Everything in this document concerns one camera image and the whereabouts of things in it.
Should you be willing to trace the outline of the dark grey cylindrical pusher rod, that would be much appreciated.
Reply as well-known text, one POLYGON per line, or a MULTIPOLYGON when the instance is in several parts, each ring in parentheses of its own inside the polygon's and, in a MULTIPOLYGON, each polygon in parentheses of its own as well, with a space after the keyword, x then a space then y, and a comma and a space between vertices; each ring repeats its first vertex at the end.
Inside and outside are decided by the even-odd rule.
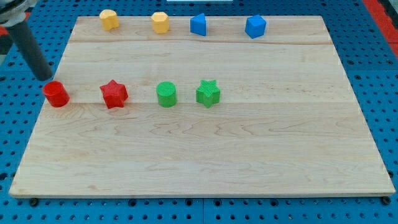
POLYGON ((40 81, 50 79, 52 69, 26 21, 6 24, 6 30, 35 78, 40 81))

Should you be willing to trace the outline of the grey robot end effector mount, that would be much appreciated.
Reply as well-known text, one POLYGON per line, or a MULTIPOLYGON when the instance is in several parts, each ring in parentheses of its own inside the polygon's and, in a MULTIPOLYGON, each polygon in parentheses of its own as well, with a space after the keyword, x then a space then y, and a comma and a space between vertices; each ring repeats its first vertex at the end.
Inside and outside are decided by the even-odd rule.
POLYGON ((25 20, 25 11, 37 0, 1 0, 1 26, 12 27, 25 20))

